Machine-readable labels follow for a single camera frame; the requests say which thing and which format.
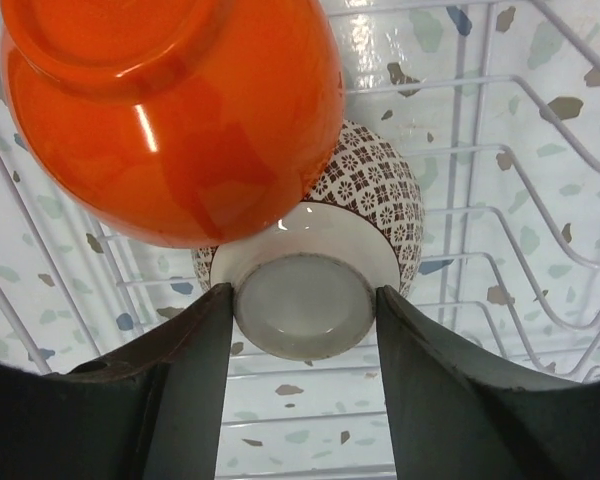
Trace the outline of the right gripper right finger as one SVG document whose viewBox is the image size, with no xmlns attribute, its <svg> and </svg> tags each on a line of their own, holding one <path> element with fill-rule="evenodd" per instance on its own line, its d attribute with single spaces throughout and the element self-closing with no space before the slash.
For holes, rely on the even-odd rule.
<svg viewBox="0 0 600 480">
<path fill-rule="evenodd" d="M 600 479 L 600 380 L 496 356 L 386 286 L 377 338 L 399 479 Z"/>
</svg>

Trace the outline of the patterned ceramic bowl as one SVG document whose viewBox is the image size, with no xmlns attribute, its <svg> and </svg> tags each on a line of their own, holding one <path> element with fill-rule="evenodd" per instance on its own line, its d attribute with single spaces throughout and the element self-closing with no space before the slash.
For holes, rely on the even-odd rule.
<svg viewBox="0 0 600 480">
<path fill-rule="evenodd" d="M 204 289 L 228 283 L 242 335 L 305 361 L 337 356 L 374 328 L 375 292 L 407 294 L 422 256 L 425 210 L 407 161 L 345 121 L 334 154 L 302 201 L 246 239 L 192 251 Z"/>
</svg>

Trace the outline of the white wire dish rack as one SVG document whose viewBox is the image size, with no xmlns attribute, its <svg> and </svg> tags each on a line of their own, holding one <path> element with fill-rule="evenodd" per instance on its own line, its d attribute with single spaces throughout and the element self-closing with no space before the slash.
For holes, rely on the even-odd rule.
<svg viewBox="0 0 600 480">
<path fill-rule="evenodd" d="M 426 209 L 410 298 L 534 370 L 600 380 L 600 1 L 328 1 L 347 115 Z M 116 237 L 25 150 L 0 91 L 0 362 L 64 372 L 196 300 L 191 256 Z M 7 319 L 14 312 L 40 355 Z M 235 334 L 220 479 L 390 479 L 374 337 L 330 360 Z"/>
</svg>

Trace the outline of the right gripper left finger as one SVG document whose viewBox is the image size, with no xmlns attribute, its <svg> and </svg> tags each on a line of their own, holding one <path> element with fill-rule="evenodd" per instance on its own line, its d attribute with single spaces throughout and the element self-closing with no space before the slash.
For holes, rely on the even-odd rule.
<svg viewBox="0 0 600 480">
<path fill-rule="evenodd" d="M 233 328 L 220 284 L 66 374 L 0 363 L 0 479 L 211 479 Z"/>
</svg>

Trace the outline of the orange plastic bowl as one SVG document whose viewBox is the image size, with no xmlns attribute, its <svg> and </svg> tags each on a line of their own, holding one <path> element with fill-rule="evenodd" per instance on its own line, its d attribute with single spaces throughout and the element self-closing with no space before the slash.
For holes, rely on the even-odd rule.
<svg viewBox="0 0 600 480">
<path fill-rule="evenodd" d="M 5 98 L 27 149 L 102 222 L 217 246 L 293 209 L 344 113 L 317 1 L 4 1 Z"/>
</svg>

